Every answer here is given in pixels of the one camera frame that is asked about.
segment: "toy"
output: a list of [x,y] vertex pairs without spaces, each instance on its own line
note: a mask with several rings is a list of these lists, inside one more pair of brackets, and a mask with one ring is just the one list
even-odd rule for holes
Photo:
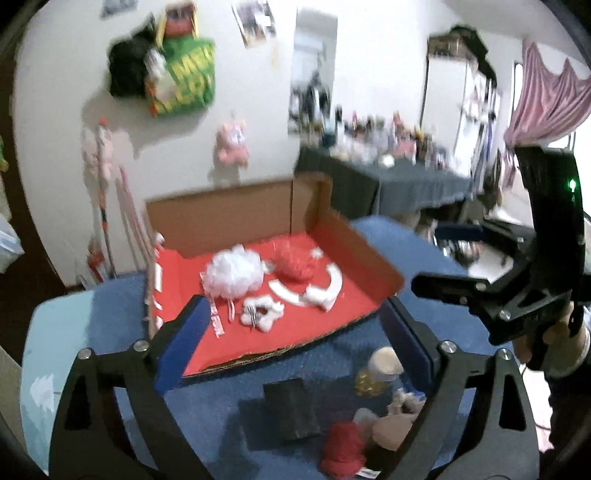
[[330,285],[325,290],[314,285],[308,285],[306,291],[302,295],[299,295],[287,288],[278,278],[269,282],[269,288],[281,300],[291,303],[296,307],[317,305],[325,312],[328,312],[335,305],[339,293],[343,288],[343,274],[334,263],[328,264],[326,271],[330,275]]
[[399,389],[392,396],[388,415],[376,421],[372,438],[380,447],[395,452],[402,445],[425,403],[424,398]]
[[217,132],[216,159],[224,165],[248,166],[250,152],[246,148],[244,122],[223,124]]
[[268,333],[273,323],[283,317],[285,306],[280,302],[274,302],[270,295],[248,298],[242,304],[242,316],[240,322],[245,326],[256,327],[263,333]]

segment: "gray tablecloth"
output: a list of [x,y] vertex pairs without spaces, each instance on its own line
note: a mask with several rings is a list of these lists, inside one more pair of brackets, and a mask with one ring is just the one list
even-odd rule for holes
[[392,168],[343,162],[326,150],[302,147],[295,173],[319,171],[333,180],[332,208],[349,220],[415,212],[463,200],[471,180],[397,159]]

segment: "white pom-pom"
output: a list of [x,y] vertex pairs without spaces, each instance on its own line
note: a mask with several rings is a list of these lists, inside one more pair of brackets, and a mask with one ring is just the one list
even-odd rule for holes
[[236,300],[261,288],[263,276],[261,257],[237,245],[213,256],[203,276],[203,290],[211,298]]

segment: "pink stuffed toy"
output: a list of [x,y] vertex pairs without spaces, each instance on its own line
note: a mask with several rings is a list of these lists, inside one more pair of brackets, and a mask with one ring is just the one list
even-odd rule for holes
[[248,166],[250,155],[246,148],[243,129],[245,123],[223,124],[217,132],[216,158],[224,165]]

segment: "green bag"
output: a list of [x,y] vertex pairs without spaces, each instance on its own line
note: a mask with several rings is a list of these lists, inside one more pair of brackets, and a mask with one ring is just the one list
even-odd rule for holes
[[166,60],[166,71],[170,74],[168,81],[174,84],[170,95],[162,101],[156,96],[157,86],[152,80],[146,81],[146,93],[153,116],[200,110],[211,105],[215,98],[215,43],[200,38],[196,23],[194,26],[193,35],[161,41],[160,52]]

